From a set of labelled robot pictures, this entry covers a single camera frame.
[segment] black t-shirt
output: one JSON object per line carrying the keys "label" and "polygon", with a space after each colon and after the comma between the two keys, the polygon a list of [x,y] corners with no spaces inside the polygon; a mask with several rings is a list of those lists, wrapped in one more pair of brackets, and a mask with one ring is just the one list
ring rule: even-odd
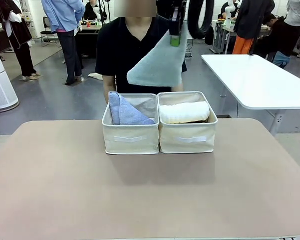
{"label": "black t-shirt", "polygon": [[[222,15],[223,13],[225,13],[225,8],[228,7],[228,6],[229,6],[229,4],[228,4],[227,2],[223,4],[223,6],[222,6],[222,8],[221,8],[221,15]],[[235,10],[231,12],[231,15],[232,15],[231,17],[232,17],[232,18],[235,17],[236,12],[237,12],[238,9],[239,9],[237,3],[235,3],[234,6],[235,6]]]}
{"label": "black t-shirt", "polygon": [[132,85],[126,78],[128,71],[150,52],[168,29],[169,21],[157,15],[140,41],[130,33],[124,17],[106,24],[98,34],[95,71],[101,75],[116,76],[118,93],[158,94],[171,91],[170,87]]}

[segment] rolled white towel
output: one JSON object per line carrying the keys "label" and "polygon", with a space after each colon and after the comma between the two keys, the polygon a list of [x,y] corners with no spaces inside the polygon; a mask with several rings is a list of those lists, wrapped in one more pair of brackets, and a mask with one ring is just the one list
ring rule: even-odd
{"label": "rolled white towel", "polygon": [[205,121],[210,116],[209,105],[205,101],[162,105],[159,107],[159,111],[162,122],[166,124]]}

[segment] white table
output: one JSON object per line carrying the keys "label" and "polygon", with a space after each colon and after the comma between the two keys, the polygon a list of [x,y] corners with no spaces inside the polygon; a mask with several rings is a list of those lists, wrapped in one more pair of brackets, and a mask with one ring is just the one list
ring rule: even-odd
{"label": "white table", "polygon": [[275,135],[287,109],[300,109],[300,78],[254,55],[202,55],[226,91],[247,109],[278,110],[270,128]]}

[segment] basket handle strap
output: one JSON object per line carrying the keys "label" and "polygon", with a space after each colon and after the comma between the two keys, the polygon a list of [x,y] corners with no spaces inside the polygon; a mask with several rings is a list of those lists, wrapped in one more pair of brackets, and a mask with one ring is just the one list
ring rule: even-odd
{"label": "basket handle strap", "polygon": [[198,136],[198,137],[191,137],[191,138],[181,138],[181,137],[176,137],[175,138],[177,141],[182,142],[182,143],[200,143],[200,142],[205,142],[206,141],[206,136]]}
{"label": "basket handle strap", "polygon": [[138,136],[138,137],[121,137],[121,136],[115,136],[114,137],[114,141],[118,141],[118,142],[122,142],[122,143],[136,143],[137,141],[139,142],[139,141],[142,141],[142,140],[145,140],[145,139],[147,139],[147,137],[146,136]]}

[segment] white cloth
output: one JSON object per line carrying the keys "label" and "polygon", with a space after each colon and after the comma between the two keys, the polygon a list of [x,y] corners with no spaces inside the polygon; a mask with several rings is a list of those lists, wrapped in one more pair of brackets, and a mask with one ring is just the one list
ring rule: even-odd
{"label": "white cloth", "polygon": [[288,14],[284,20],[288,25],[300,26],[300,0],[289,0],[287,4]]}
{"label": "white cloth", "polygon": [[166,124],[205,121],[210,116],[210,108],[205,101],[162,105],[159,107],[159,111],[162,122]]}
{"label": "white cloth", "polygon": [[[13,2],[17,5],[17,7],[20,9],[20,11],[22,12],[22,8],[21,8],[21,4],[18,0],[13,0]],[[11,22],[18,22],[20,23],[22,21],[22,18],[19,14],[15,14],[14,12],[10,12],[10,15],[9,15],[9,18],[8,18],[8,21],[5,21],[4,22],[4,26],[5,26],[5,31],[6,31],[6,34],[7,36],[11,36],[12,34],[12,29],[11,29],[11,24],[10,24],[10,21]]]}

